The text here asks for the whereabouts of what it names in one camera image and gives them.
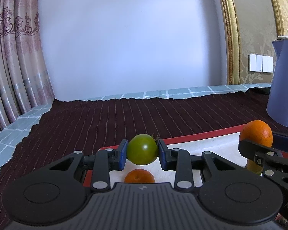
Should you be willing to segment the orange mandarin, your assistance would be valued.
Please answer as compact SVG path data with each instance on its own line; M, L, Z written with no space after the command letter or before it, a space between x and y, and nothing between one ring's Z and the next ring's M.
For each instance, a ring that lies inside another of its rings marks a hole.
M125 183L154 183L155 179L152 173L144 169L134 169L130 171L124 179Z
M273 133L270 126L261 120L248 122L239 135L239 141L250 140L254 143L272 147Z

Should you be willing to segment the red shallow box tray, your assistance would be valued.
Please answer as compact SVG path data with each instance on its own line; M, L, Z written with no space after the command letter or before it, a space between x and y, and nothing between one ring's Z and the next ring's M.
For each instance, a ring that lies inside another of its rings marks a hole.
M167 147L170 153L174 155L176 161L174 168L183 171L183 168L191 171L192 180L196 186L202 185L199 170L193 171L191 158L201 160L202 152L210 152L221 156L222 158L244 167L247 159L240 155L238 151L239 132L243 129L243 125L234 126L226 129L216 130L212 132L199 133L188 137L170 139L170 145ZM159 159L148 165L139 166L126 161L122 171L111 171L110 186L115 183L136 182L136 183L170 183L174 185L175 170L165 171L162 169Z

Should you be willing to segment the blue electric kettle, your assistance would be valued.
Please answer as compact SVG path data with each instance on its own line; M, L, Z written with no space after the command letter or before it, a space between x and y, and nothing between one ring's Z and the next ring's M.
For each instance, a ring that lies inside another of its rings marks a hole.
M288 127L288 36L278 36L273 47L276 65L266 111L274 121Z

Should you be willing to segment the dark striped table cloth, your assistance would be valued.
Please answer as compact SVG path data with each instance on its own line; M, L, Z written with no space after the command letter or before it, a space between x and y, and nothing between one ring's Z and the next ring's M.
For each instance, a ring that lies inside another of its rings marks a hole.
M0 229L10 222L1 201L3 190L15 179L75 150L90 155L141 133L168 139L257 119L273 131L288 134L287 127L268 116L267 101L264 88L186 99L55 100L0 169Z

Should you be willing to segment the pink patterned curtain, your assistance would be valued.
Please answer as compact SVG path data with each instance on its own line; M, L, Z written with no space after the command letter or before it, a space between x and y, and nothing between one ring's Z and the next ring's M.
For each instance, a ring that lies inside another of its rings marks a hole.
M0 131L54 97L41 46L38 0L0 0Z

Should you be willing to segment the white wall switch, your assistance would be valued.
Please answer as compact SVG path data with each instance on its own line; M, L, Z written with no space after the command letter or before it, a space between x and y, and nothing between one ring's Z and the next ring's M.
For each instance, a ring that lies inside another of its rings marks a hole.
M272 56L257 54L249 55L249 71L259 73L273 73L274 59Z

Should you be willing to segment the gold picture frame moulding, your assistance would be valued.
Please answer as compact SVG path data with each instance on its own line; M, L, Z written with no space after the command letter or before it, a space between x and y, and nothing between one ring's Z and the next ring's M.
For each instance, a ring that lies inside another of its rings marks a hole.
M234 0L220 0L227 52L227 84L240 83L241 47L238 18Z

